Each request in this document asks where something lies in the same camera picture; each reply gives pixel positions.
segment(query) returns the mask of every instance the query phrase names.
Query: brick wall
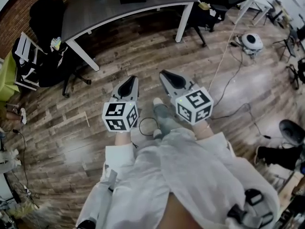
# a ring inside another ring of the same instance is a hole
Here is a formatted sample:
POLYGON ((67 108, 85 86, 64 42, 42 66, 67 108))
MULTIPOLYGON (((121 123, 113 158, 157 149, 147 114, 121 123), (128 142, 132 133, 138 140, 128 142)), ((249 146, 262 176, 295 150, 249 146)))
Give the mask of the brick wall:
POLYGON ((11 0, 1 11, 0 16, 0 58, 5 58, 12 49, 15 40, 25 32, 36 41, 29 27, 30 8, 37 0, 11 0))

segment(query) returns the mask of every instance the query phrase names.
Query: black buckle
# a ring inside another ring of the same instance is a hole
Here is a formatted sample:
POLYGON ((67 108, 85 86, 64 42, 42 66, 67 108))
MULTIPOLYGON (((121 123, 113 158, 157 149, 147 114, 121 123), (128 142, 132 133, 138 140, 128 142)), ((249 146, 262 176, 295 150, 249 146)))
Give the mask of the black buckle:
POLYGON ((239 224, 242 224, 246 213, 246 211, 239 208, 238 204, 234 204, 234 206, 229 210, 227 216, 236 219, 239 224))
POLYGON ((259 190, 256 190, 256 189, 248 189, 245 191, 244 194, 246 196, 246 202, 248 204, 250 204, 251 206, 259 204, 264 199, 263 194, 259 190))
POLYGON ((269 212, 269 213, 263 215, 263 216, 262 216, 263 222, 262 222, 260 228, 264 227, 265 225, 268 225, 271 221, 273 221, 273 218, 274 218, 274 217, 273 217, 273 213, 272 213, 272 212, 269 212), (264 222, 264 219, 265 219, 266 217, 268 217, 268 216, 271 216, 270 220, 264 222))

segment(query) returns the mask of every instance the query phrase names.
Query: wooden floor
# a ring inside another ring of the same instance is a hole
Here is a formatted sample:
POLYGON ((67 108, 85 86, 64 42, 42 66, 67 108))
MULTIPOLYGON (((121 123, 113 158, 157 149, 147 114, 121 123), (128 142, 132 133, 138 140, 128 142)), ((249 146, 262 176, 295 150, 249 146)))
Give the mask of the wooden floor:
MULTIPOLYGON (((25 221, 41 229, 47 225, 50 229, 73 228, 88 193, 102 174, 104 148, 114 141, 113 133, 107 132, 101 118, 103 103, 109 100, 114 86, 128 75, 139 77, 140 120, 153 116, 154 97, 169 102, 159 81, 159 71, 163 69, 187 73, 200 86, 208 88, 234 27, 231 20, 237 13, 238 10, 229 11, 226 20, 218 24, 213 33, 202 30, 208 44, 206 48, 201 46, 193 29, 185 32, 181 43, 175 43, 173 36, 179 18, 170 10, 142 13, 112 22, 78 40, 89 54, 95 55, 101 67, 98 72, 91 68, 82 71, 85 78, 92 79, 91 86, 71 79, 69 99, 61 96, 62 84, 14 96, 10 102, 26 108, 28 123, 20 127, 18 123, 6 122, 2 126, 7 130, 19 128, 25 136, 24 163, 29 189, 40 196, 40 199, 34 199, 40 209, 27 215, 25 221)), ((261 133, 281 137, 278 124, 282 119, 299 122, 295 107, 297 92, 290 86, 285 68, 287 58, 279 62, 279 52, 272 45, 286 38, 287 32, 268 21, 263 26, 264 20, 254 27, 254 15, 254 12, 247 12, 235 32, 258 33, 264 50, 255 60, 243 54, 244 66, 213 110, 213 117, 231 114, 242 104, 249 103, 261 133)), ((240 51, 240 48, 232 48, 238 59, 241 58, 240 51)), ((210 91, 215 101, 238 66, 239 62, 228 48, 210 91)), ((148 122, 142 127, 143 131, 152 131, 153 123, 148 122)), ((275 146, 282 142, 281 139, 268 140, 259 136, 246 106, 230 118, 209 122, 215 133, 224 132, 238 156, 248 160, 253 159, 258 145, 275 146)), ((144 138, 138 128, 132 131, 135 144, 144 138)), ((9 133, 5 147, 17 148, 22 159, 20 135, 9 133)), ((23 168, 15 169, 14 173, 21 183, 26 183, 23 168)), ((8 177, 19 191, 20 185, 14 175, 9 172, 8 177)))

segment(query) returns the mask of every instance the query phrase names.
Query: black cable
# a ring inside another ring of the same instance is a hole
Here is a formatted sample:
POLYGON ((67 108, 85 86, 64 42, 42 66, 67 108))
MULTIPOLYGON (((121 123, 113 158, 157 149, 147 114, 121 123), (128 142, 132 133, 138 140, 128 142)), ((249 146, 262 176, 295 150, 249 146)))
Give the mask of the black cable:
POLYGON ((138 147, 139 147, 138 145, 134 144, 133 142, 132 142, 132 145, 133 145, 135 148, 138 148, 138 147))
MULTIPOLYGON (((144 118, 143 120, 146 120, 146 119, 152 119, 152 120, 154 120, 154 121, 156 122, 156 124, 157 124, 158 129, 159 129, 158 122, 157 122, 157 120, 156 120, 155 118, 146 117, 146 118, 144 118)), ((144 134, 144 133, 141 131, 141 123, 142 123, 143 120, 141 120, 140 123, 139 123, 139 131, 140 131, 140 133, 141 133, 142 135, 144 135, 144 136, 153 136, 153 134, 151 134, 151 135, 149 135, 149 134, 144 134)))
MULTIPOLYGON (((25 175, 25 178, 26 178, 26 181, 27 181, 26 188, 28 189, 29 180, 28 180, 28 176, 27 176, 27 173, 26 173, 26 170, 25 170, 25 162, 24 162, 25 151, 26 151, 26 147, 27 147, 27 146, 26 146, 26 142, 25 142, 24 135, 23 135, 20 131, 15 130, 15 129, 13 129, 13 130, 11 130, 11 131, 5 131, 5 132, 13 132, 13 133, 16 133, 16 134, 21 134, 21 136, 22 136, 22 138, 23 138, 24 150, 23 150, 23 161, 22 161, 22 164, 23 164, 24 175, 25 175)), ((21 187, 22 187, 22 189, 20 189, 20 193, 25 194, 25 196, 23 196, 23 197, 21 197, 21 198, 27 197, 33 205, 35 205, 36 207, 39 208, 39 206, 37 206, 37 205, 35 204, 34 200, 33 200, 33 197, 34 197, 34 198, 37 198, 37 199, 40 199, 39 194, 38 194, 38 193, 34 193, 33 196, 32 196, 32 195, 29 195, 29 194, 25 191, 25 189, 24 189, 24 187, 23 187, 23 184, 20 182, 20 180, 18 179, 18 177, 15 175, 15 173, 14 173, 13 171, 11 171, 11 172, 13 173, 13 175, 14 175, 15 178, 17 179, 18 183, 19 183, 19 184, 21 185, 21 187)))
POLYGON ((259 135, 261 135, 261 136, 263 136, 264 138, 267 138, 267 139, 277 139, 277 138, 278 138, 278 139, 285 139, 285 138, 283 138, 283 137, 271 137, 271 136, 268 136, 268 135, 263 135, 263 134, 261 133, 261 130, 259 129, 259 127, 258 127, 256 121, 255 121, 255 118, 254 118, 252 112, 251 112, 251 105, 250 105, 249 103, 245 103, 245 104, 241 105, 241 106, 240 106, 234 113, 232 113, 232 114, 228 114, 228 115, 221 116, 221 117, 217 117, 217 118, 210 117, 210 119, 211 119, 211 120, 219 120, 219 119, 222 119, 222 118, 229 118, 229 117, 233 116, 234 114, 236 114, 236 113, 237 113, 243 106, 245 106, 245 105, 248 107, 248 113, 250 114, 251 119, 252 119, 252 122, 253 122, 253 124, 255 125, 255 127, 257 128, 257 131, 258 131, 259 135))
POLYGON ((25 150, 26 150, 26 142, 25 142, 25 138, 24 138, 24 135, 20 132, 20 131, 18 131, 18 130, 15 130, 15 129, 13 129, 12 131, 5 131, 5 132, 13 132, 13 133, 16 133, 16 134, 21 134, 21 136, 22 136, 22 138, 23 138, 23 142, 24 142, 24 150, 23 150, 23 161, 22 161, 22 164, 23 164, 23 171, 24 171, 24 175, 25 175, 25 178, 26 178, 26 180, 27 180, 27 185, 26 185, 26 187, 28 187, 28 184, 29 184, 29 180, 28 180, 28 176, 27 176, 27 173, 26 173, 26 171, 25 171, 25 163, 24 163, 24 155, 25 155, 25 150))
POLYGON ((240 52, 241 52, 241 60, 238 60, 238 59, 233 55, 231 46, 230 46, 230 51, 231 51, 232 56, 233 56, 237 61, 239 61, 240 64, 239 64, 239 66, 238 66, 238 70, 236 71, 236 73, 229 79, 227 85, 225 85, 223 94, 222 94, 222 96, 220 97, 220 99, 218 100, 218 102, 217 102, 216 104, 214 104, 214 107, 216 107, 216 106, 220 103, 220 101, 221 101, 222 98, 224 97, 224 93, 225 93, 225 90, 227 89, 227 86, 230 84, 230 81, 231 81, 234 77, 236 77, 236 75, 238 74, 238 72, 240 71, 240 69, 242 68, 242 65, 243 65, 243 51, 240 50, 240 52))

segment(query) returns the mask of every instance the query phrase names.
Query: black fan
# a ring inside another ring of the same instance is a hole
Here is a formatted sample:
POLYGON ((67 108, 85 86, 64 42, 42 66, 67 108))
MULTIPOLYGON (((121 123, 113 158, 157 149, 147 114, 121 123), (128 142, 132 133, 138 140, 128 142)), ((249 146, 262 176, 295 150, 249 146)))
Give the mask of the black fan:
POLYGON ((280 131, 289 143, 300 146, 304 143, 305 130, 291 120, 282 120, 279 125, 280 131))

